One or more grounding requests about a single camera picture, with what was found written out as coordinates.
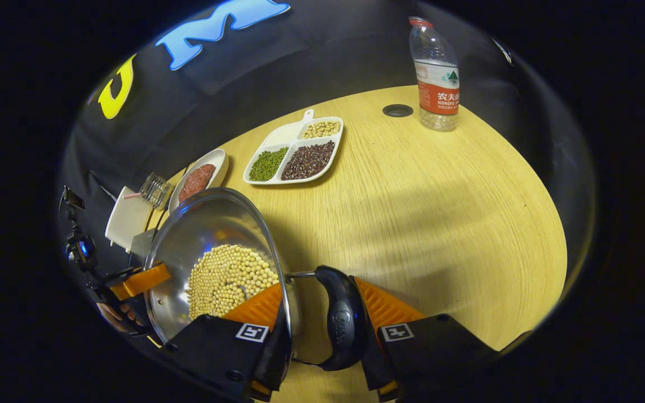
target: dark red beans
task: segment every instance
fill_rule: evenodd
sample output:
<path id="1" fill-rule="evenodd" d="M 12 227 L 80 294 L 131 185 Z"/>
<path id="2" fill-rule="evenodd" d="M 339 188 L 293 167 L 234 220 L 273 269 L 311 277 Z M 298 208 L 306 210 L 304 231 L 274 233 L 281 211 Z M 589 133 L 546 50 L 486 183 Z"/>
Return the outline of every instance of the dark red beans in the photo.
<path id="1" fill-rule="evenodd" d="M 313 144 L 298 148 L 292 154 L 290 161 L 285 164 L 280 177 L 284 181 L 310 178 L 328 165 L 330 156 L 333 155 L 333 149 L 335 149 L 335 143 L 332 140 L 325 144 Z"/>

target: yellow letter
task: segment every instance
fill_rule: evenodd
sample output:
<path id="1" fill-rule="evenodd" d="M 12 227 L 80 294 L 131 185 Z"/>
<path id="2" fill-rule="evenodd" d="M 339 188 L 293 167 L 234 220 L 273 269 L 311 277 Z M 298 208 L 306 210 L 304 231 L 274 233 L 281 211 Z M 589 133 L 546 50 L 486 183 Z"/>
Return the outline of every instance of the yellow letter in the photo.
<path id="1" fill-rule="evenodd" d="M 103 87 L 103 91 L 101 91 L 101 95 L 99 95 L 101 110 L 107 119 L 113 119 L 118 115 L 118 111 L 121 110 L 123 103 L 126 102 L 128 92 L 131 91 L 131 84 L 133 84 L 133 57 L 135 56 L 136 54 L 133 54 L 133 56 L 126 60 L 123 66 L 121 66 L 121 68 L 116 72 L 116 74 L 121 76 L 121 90 L 118 92 L 118 96 L 114 99 L 111 95 L 111 84 L 113 83 L 113 79 Z"/>

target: pot handle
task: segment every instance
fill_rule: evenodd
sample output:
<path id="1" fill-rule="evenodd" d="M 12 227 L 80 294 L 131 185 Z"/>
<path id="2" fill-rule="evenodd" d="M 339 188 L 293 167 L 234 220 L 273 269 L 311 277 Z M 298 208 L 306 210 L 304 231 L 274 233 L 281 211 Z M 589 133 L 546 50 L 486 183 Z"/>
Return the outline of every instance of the pot handle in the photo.
<path id="1" fill-rule="evenodd" d="M 367 311 L 355 281 L 338 269 L 319 266 L 315 272 L 292 273 L 287 278 L 315 276 L 328 292 L 328 337 L 333 353 L 320 364 L 325 371 L 351 367 L 362 359 L 367 341 Z"/>

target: wooden table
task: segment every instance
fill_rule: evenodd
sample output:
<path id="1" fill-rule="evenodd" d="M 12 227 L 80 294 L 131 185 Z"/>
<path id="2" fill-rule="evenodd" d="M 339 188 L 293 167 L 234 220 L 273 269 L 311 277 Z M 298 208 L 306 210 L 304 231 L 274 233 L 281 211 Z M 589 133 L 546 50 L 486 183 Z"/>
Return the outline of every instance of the wooden table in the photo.
<path id="1" fill-rule="evenodd" d="M 382 108 L 394 103 L 415 113 L 384 115 Z M 261 141 L 302 119 L 307 108 L 221 146 L 230 155 L 222 186 L 258 207 L 290 271 L 325 264 L 359 276 L 426 315 L 451 314 L 497 350 L 539 324 L 563 288 L 564 233 L 542 182 L 499 133 L 464 107 L 453 132 L 423 127 L 415 85 L 311 108 L 315 117 L 345 122 L 338 155 L 316 181 L 254 186 L 242 178 Z M 147 229 L 166 217 L 154 213 Z M 331 351 L 325 291 L 315 281 L 296 286 L 304 318 L 299 357 L 323 360 Z M 327 373 L 292 363 L 272 401 L 377 398 L 359 363 Z"/>

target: white plate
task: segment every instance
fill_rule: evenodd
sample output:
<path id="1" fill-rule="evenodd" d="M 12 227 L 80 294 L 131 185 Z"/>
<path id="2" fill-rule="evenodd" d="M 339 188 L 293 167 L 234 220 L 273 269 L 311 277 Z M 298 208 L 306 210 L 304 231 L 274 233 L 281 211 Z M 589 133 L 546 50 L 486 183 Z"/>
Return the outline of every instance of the white plate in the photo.
<path id="1" fill-rule="evenodd" d="M 344 122 L 342 119 L 340 119 L 337 116 L 328 116 L 325 118 L 313 119 L 312 116 L 314 114 L 315 114 L 314 110 L 308 109 L 305 111 L 305 114 L 303 115 L 303 118 L 302 120 L 300 120 L 300 122 L 288 123 L 287 125 L 282 125 L 276 130 L 273 130 L 272 132 L 270 132 L 270 134 L 265 138 L 265 140 L 263 140 L 261 145 L 258 147 L 258 150 L 256 150 L 255 153 L 253 153 L 253 157 L 250 158 L 250 161 L 248 162 L 248 166 L 245 168 L 245 171 L 243 171 L 243 180 L 246 181 L 246 183 L 254 184 L 254 185 L 285 185 L 285 184 L 299 184 L 301 182 L 314 181 L 315 179 L 320 178 L 320 176 L 324 175 L 325 172 L 327 172 L 328 169 L 330 168 L 330 165 L 332 165 L 333 160 L 335 159 L 335 154 L 338 153 L 340 140 L 343 137 Z M 325 122 L 325 121 L 333 121 L 333 122 L 340 123 L 340 130 L 333 135 L 326 135 L 325 137 L 308 138 L 305 140 L 302 139 L 302 135 L 303 133 L 305 133 L 305 130 L 307 130 L 308 125 L 310 125 L 311 123 Z M 298 148 L 302 146 L 309 146 L 312 144 L 325 144 L 331 140 L 333 141 L 333 143 L 335 143 L 335 148 L 333 148 L 333 153 L 330 155 L 330 160 L 328 161 L 328 164 L 325 165 L 325 168 L 323 168 L 322 171 L 318 172 L 313 176 L 310 176 L 310 178 L 290 179 L 289 181 L 283 181 L 281 179 L 282 171 L 285 169 L 285 165 L 290 161 L 290 158 L 292 158 L 292 154 L 294 154 Z M 250 169 L 253 168 L 253 163 L 258 160 L 258 156 L 263 151 L 271 151 L 271 152 L 278 151 L 280 148 L 283 148 L 283 147 L 288 147 L 288 150 L 287 150 L 287 153 L 285 153 L 285 156 L 283 157 L 282 162 L 280 163 L 280 166 L 278 166 L 278 169 L 273 175 L 273 177 L 267 181 L 251 181 L 249 179 Z"/>
<path id="2" fill-rule="evenodd" d="M 153 207 L 143 201 L 141 197 L 123 199 L 123 196 L 132 193 L 135 191 L 123 186 L 116 204 L 113 206 L 113 211 L 108 217 L 108 224 L 106 224 L 104 232 L 106 239 L 111 241 L 111 245 L 115 243 L 128 253 L 131 251 L 133 237 L 146 230 L 146 222 L 153 210 Z"/>
<path id="3" fill-rule="evenodd" d="M 184 188 L 184 184 L 186 184 L 186 179 L 188 179 L 190 173 L 201 168 L 207 163 L 212 163 L 216 170 L 213 171 L 213 176 L 211 176 L 211 180 L 208 181 L 208 186 L 205 188 L 218 187 L 223 183 L 223 179 L 225 179 L 226 173 L 228 172 L 228 154 L 218 148 L 217 150 L 213 150 L 199 158 L 199 160 L 197 160 L 190 169 L 186 171 L 184 177 L 181 178 L 179 184 L 176 185 L 174 193 L 171 194 L 171 200 L 169 201 L 169 214 L 179 206 L 179 195 L 181 194 L 181 189 Z"/>

